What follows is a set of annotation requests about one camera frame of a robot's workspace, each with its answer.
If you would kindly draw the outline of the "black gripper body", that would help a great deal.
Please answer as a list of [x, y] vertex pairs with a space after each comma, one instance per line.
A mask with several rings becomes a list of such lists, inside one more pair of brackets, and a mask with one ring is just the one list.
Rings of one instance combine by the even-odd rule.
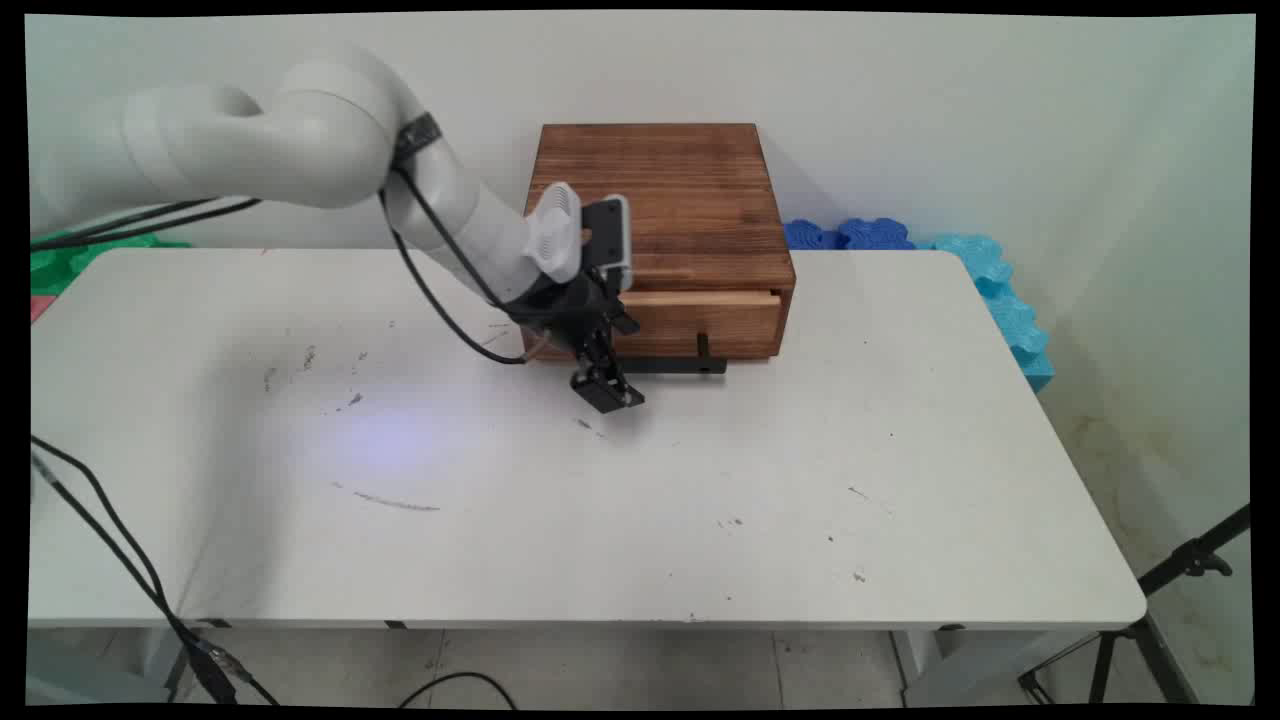
[[588, 268], [567, 284], [543, 275], [506, 306], [521, 329], [526, 359], [562, 354], [575, 361], [600, 363], [613, 352], [613, 336], [635, 334], [639, 323], [621, 299], [626, 273]]

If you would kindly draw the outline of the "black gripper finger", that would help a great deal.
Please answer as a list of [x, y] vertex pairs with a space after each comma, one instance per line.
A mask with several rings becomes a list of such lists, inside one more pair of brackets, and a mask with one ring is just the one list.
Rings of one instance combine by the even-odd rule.
[[605, 387], [600, 374], [600, 347], [589, 346], [575, 354], [577, 364], [570, 379], [570, 388], [580, 398], [600, 414], [608, 414], [627, 407], [609, 407]]
[[644, 393], [636, 389], [625, 375], [621, 360], [618, 359], [612, 331], [600, 331], [600, 374], [605, 387], [609, 407], [636, 407], [644, 405]]

